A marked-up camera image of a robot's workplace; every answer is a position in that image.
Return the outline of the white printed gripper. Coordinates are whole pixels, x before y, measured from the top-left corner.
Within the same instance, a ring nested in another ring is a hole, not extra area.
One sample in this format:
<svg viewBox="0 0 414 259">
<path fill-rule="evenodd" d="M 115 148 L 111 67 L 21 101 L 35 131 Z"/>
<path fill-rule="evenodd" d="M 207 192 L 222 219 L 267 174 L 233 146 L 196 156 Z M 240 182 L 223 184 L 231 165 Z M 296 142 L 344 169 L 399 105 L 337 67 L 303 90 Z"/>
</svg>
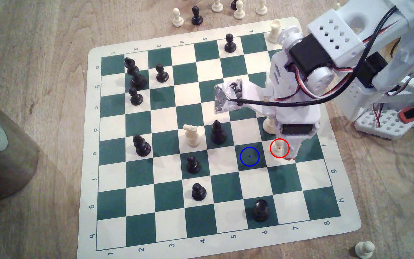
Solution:
<svg viewBox="0 0 414 259">
<path fill-rule="evenodd" d="M 296 103 L 312 100 L 302 89 L 303 76 L 285 50 L 280 50 L 271 58 L 269 71 L 266 72 L 266 97 L 269 101 L 286 98 L 280 103 Z M 286 160 L 295 159 L 302 137 L 312 137 L 319 128 L 319 105 L 299 107 L 272 107 L 275 112 L 277 129 L 286 136 L 289 153 Z"/>
</svg>

